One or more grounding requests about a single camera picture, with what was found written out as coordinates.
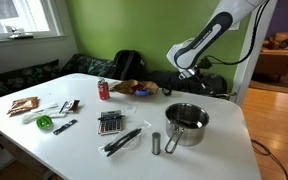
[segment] pot handle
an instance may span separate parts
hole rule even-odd
[[[182,136],[182,134],[183,134],[183,132],[184,132],[184,128],[182,128],[181,132],[179,132],[180,135],[178,136],[177,140],[175,141],[175,144],[174,144],[172,150],[171,150],[171,151],[168,151],[168,146],[170,145],[170,143],[171,143],[174,135],[177,133],[177,130],[178,130],[178,128],[176,128],[176,129],[173,131],[172,137],[170,138],[170,140],[167,142],[167,144],[166,144],[166,146],[165,146],[165,152],[166,152],[166,153],[173,154],[173,152],[174,152],[175,149],[176,149],[177,143],[178,143],[178,141],[180,140],[180,138],[181,138],[181,136]]]

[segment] window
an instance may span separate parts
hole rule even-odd
[[[0,38],[14,31],[35,37],[61,35],[52,0],[0,0]]]

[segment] white table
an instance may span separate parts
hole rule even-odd
[[[73,74],[0,98],[0,132],[31,156],[65,179],[261,179],[243,113],[239,106],[222,99],[173,91],[164,96],[135,97],[117,92],[106,101],[99,99],[98,78]],[[78,122],[58,136],[43,132],[36,123],[23,125],[19,117],[6,112],[13,100],[38,96],[39,105],[79,99],[78,112],[53,119],[54,130],[77,119]],[[192,103],[210,116],[203,141],[193,147],[177,146],[166,154],[169,139],[165,131],[165,109],[174,103]],[[137,105],[135,113],[126,111]],[[144,121],[151,127],[140,135],[139,144],[119,150],[111,157],[98,147],[115,135],[98,135],[100,112],[121,109],[126,114],[124,129],[134,129]],[[161,134],[161,154],[153,155],[152,133]]]

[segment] stainless steel pot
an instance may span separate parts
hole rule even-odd
[[[170,137],[165,146],[166,153],[172,154],[177,144],[194,146],[202,141],[205,126],[209,122],[209,116],[205,110],[193,104],[177,103],[169,106],[165,115],[167,117],[166,133]],[[171,141],[175,144],[171,150],[168,150]]]

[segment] orange package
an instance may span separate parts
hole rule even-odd
[[[37,97],[23,98],[13,101],[12,107],[7,114],[11,116],[17,113],[26,112],[38,107]]]

